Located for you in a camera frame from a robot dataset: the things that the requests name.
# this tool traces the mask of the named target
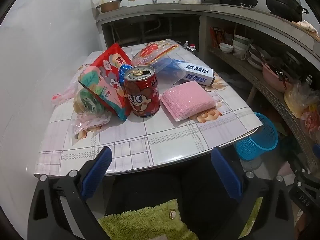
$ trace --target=pink sponge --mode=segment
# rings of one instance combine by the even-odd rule
[[[160,99],[176,121],[216,106],[216,102],[196,81],[169,88]]]

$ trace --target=white cloth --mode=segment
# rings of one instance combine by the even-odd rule
[[[314,27],[313,27],[310,23],[308,23],[307,21],[297,22],[297,24],[300,25],[301,28],[305,29],[306,31],[311,32],[311,33],[319,36],[316,28],[314,28]]]

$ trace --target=blue gripper pad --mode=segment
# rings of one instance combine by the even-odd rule
[[[111,164],[111,149],[109,147],[103,147],[100,153],[100,157],[95,160],[96,162],[82,181],[81,196],[84,201],[94,195],[99,183]]]
[[[238,176],[222,156],[219,148],[215,147],[211,152],[211,163],[215,168],[229,197],[240,202],[242,198],[242,184]]]

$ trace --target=perforated metal shelf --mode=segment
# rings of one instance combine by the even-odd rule
[[[252,67],[247,61],[237,59],[232,54],[223,53],[220,49],[213,48],[212,46],[209,46],[208,50],[243,75],[274,106],[297,139],[306,156],[310,171],[316,173],[318,171],[319,161],[312,152],[313,142],[303,132],[299,119],[295,118],[287,107],[283,94],[272,88],[263,79],[262,72]]]

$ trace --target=pearl button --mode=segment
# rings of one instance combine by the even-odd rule
[[[170,211],[169,217],[170,217],[170,219],[175,219],[176,215],[177,215],[176,211],[174,209],[172,209]]]

